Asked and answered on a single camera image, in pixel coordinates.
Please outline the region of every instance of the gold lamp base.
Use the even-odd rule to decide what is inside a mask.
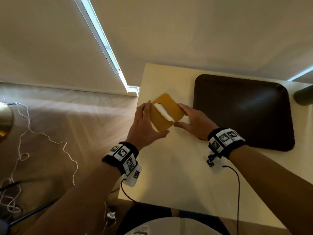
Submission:
[[[10,107],[0,102],[0,142],[2,142],[12,129],[14,114]]]

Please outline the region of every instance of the bracelet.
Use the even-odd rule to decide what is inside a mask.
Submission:
[[[138,149],[129,142],[119,142],[102,158],[102,162],[117,167],[121,174],[128,176],[138,165]]]
[[[230,153],[245,144],[245,140],[233,129],[218,128],[213,130],[209,136],[209,148],[215,156],[229,159]]]

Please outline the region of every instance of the green cylinder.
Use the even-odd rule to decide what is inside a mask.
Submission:
[[[302,106],[313,104],[313,85],[294,93],[295,101]]]

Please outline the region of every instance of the person's left hand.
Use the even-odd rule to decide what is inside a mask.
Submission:
[[[150,105],[151,101],[143,103],[137,108],[135,120],[131,126],[127,139],[125,142],[130,142],[138,151],[143,147],[150,145],[159,138],[165,138],[170,132],[169,130],[163,132],[156,132],[150,122]]]

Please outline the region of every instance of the floor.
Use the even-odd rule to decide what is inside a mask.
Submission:
[[[103,155],[117,142],[125,140],[132,124],[137,98],[113,94],[91,93],[74,90],[0,84],[0,92],[7,101],[20,102],[29,107],[31,129],[44,132],[55,142],[68,142],[65,150],[78,163],[74,183],[78,183],[99,163]],[[10,177],[18,159],[19,136],[27,130],[27,120],[20,116],[16,106],[14,126],[5,141],[0,144],[0,181]],[[26,109],[19,106],[22,114]],[[63,152],[64,143],[50,142],[45,135],[27,132],[22,137],[21,153],[29,153],[25,161],[18,161],[14,180],[29,180],[21,185],[17,204],[24,212],[62,196],[73,186],[75,162]],[[114,234],[119,221],[132,203],[117,198],[118,191],[110,194],[109,205],[119,211],[118,223],[108,231]],[[6,211],[0,205],[0,213]],[[13,227],[12,234],[21,234],[40,216],[33,215]],[[221,218],[232,235],[236,234],[236,221]],[[95,221],[90,234],[101,234],[103,217]],[[286,229],[240,222],[240,234],[290,234]]]

